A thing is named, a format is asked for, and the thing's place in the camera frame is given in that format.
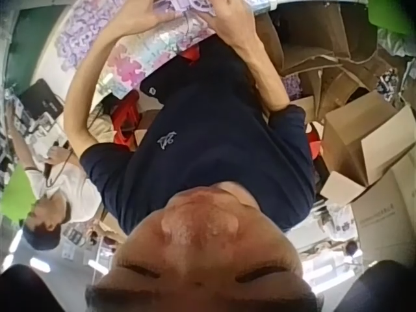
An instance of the green object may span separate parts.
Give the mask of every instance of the green object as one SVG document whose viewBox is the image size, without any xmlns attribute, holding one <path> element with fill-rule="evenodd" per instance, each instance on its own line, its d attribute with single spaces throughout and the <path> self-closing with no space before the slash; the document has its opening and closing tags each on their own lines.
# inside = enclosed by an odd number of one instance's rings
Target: green object
<svg viewBox="0 0 416 312">
<path fill-rule="evenodd" d="M 30 87 L 47 39 L 65 8 L 51 5 L 20 11 L 8 51 L 5 88 L 16 84 L 14 91 L 21 94 Z"/>
<path fill-rule="evenodd" d="M 369 21 L 399 34 L 413 33 L 411 21 L 398 0 L 369 0 Z"/>
<path fill-rule="evenodd" d="M 26 219 L 35 201 L 25 170 L 17 165 L 0 201 L 0 212 L 18 223 L 20 219 Z"/>
</svg>

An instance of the red item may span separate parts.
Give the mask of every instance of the red item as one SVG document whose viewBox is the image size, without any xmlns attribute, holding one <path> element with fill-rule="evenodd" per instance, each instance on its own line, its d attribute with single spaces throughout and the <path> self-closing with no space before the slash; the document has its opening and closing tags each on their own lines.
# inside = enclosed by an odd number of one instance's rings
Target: red item
<svg viewBox="0 0 416 312">
<path fill-rule="evenodd" d="M 320 138 L 317 131 L 317 128 L 311 123 L 312 130 L 309 133 L 306 133 L 307 141 L 309 142 L 309 147 L 311 148 L 312 159 L 316 159 L 320 151 Z"/>
<path fill-rule="evenodd" d="M 138 99 L 138 92 L 136 90 L 130 91 L 111 114 L 112 124 L 116 131 L 114 143 L 126 145 L 129 148 L 136 145 L 134 130 L 138 127 L 141 119 L 141 115 L 137 111 Z"/>
<path fill-rule="evenodd" d="M 190 60 L 191 62 L 195 62 L 200 59 L 200 47 L 199 45 L 193 45 L 184 52 L 181 52 L 179 55 Z"/>
</svg>

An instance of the cardboard box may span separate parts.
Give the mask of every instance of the cardboard box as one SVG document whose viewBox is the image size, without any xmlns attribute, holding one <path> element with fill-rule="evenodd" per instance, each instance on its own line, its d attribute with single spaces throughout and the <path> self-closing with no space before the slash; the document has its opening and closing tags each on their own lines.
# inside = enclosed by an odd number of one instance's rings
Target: cardboard box
<svg viewBox="0 0 416 312">
<path fill-rule="evenodd" d="M 362 64 L 354 64 L 347 60 L 342 60 L 341 64 L 343 65 L 341 69 L 367 90 L 374 90 L 380 76 L 388 70 L 394 69 L 398 77 L 402 77 L 406 69 L 404 58 L 392 57 L 383 48 L 379 48 L 374 56 Z"/>
<path fill-rule="evenodd" d="M 416 148 L 352 203 L 363 262 L 416 260 Z"/>
<path fill-rule="evenodd" d="M 275 69 L 282 76 L 340 66 L 333 53 L 326 49 L 304 45 L 282 46 L 276 28 L 267 13 L 256 16 L 255 24 L 257 35 L 264 44 Z"/>
<path fill-rule="evenodd" d="M 292 104 L 304 109 L 306 113 L 305 124 L 315 121 L 315 101 L 313 99 L 313 96 L 297 99 L 296 101 L 292 101 Z"/>
<path fill-rule="evenodd" d="M 416 141 L 409 106 L 400 112 L 373 91 L 325 116 L 322 157 L 331 172 L 320 194 L 346 205 Z"/>
<path fill-rule="evenodd" d="M 292 104 L 303 108 L 306 113 L 305 124 L 317 120 L 315 111 L 320 102 L 322 70 L 311 70 L 299 74 L 300 86 L 304 97 L 292 101 Z"/>
<path fill-rule="evenodd" d="M 270 14 L 279 18 L 285 45 L 318 47 L 336 58 L 365 62 L 377 49 L 377 28 L 365 5 L 350 3 L 285 3 Z"/>
<path fill-rule="evenodd" d="M 317 120 L 338 107 L 346 105 L 359 84 L 340 68 L 325 68 L 322 72 L 320 103 L 316 106 Z"/>
</svg>

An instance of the fluorescent light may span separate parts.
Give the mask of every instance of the fluorescent light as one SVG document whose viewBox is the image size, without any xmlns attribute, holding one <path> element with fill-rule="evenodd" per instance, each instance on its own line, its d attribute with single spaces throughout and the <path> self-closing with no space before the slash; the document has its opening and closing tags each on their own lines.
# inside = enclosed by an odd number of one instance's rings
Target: fluorescent light
<svg viewBox="0 0 416 312">
<path fill-rule="evenodd" d="M 14 258 L 14 255 L 12 255 L 12 254 L 9 254 L 5 257 L 5 259 L 3 260 L 3 264 L 1 265 L 1 270 L 2 271 L 5 271 L 8 268 L 10 268 L 10 266 L 13 263 L 13 258 Z"/>
<path fill-rule="evenodd" d="M 31 267 L 45 272 L 45 273 L 49 273 L 51 271 L 51 267 L 49 266 L 49 264 L 47 264 L 46 262 L 43 262 L 37 258 L 32 258 L 31 261 L 29 262 Z"/>
<path fill-rule="evenodd" d="M 326 265 L 326 266 L 323 266 L 322 268 L 318 268 L 314 271 L 305 273 L 304 280 L 310 281 L 310 280 L 313 280 L 314 278 L 318 278 L 332 271 L 333 271 L 333 267 L 331 265 Z"/>
<path fill-rule="evenodd" d="M 323 291 L 327 291 L 328 289 L 331 289 L 332 287 L 335 287 L 335 286 L 345 282 L 346 280 L 349 280 L 350 278 L 353 278 L 355 275 L 356 274 L 354 273 L 353 270 L 349 270 L 346 273 L 338 275 L 336 278 L 330 279 L 329 281 L 326 281 L 322 284 L 319 284 L 315 287 L 312 287 L 312 291 L 315 294 L 319 294 Z"/>
<path fill-rule="evenodd" d="M 103 275 L 107 275 L 109 273 L 109 270 L 105 266 L 99 264 L 97 261 L 89 260 L 88 265 Z"/>
<path fill-rule="evenodd" d="M 23 231 L 20 229 L 16 233 L 16 236 L 13 238 L 12 243 L 10 244 L 10 247 L 8 248 L 8 252 L 10 252 L 11 254 L 13 254 L 18 249 L 22 234 L 23 234 Z"/>
</svg>

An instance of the hand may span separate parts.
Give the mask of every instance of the hand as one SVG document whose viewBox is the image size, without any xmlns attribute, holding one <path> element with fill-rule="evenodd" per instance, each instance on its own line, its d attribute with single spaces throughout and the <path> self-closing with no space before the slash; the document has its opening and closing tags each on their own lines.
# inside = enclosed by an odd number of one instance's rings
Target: hand
<svg viewBox="0 0 416 312">
<path fill-rule="evenodd" d="M 215 15 L 197 12 L 217 35 L 237 53 L 256 46 L 254 14 L 244 0 L 211 0 Z"/>
<path fill-rule="evenodd" d="M 47 164 L 60 164 L 67 161 L 71 157 L 71 151 L 59 146 L 52 146 L 49 151 L 47 151 L 48 158 L 45 160 Z"/>
<path fill-rule="evenodd" d="M 178 12 L 156 14 L 153 0 L 126 0 L 123 7 L 109 23 L 109 28 L 117 35 L 128 36 L 148 31 L 160 23 L 180 17 Z"/>
</svg>

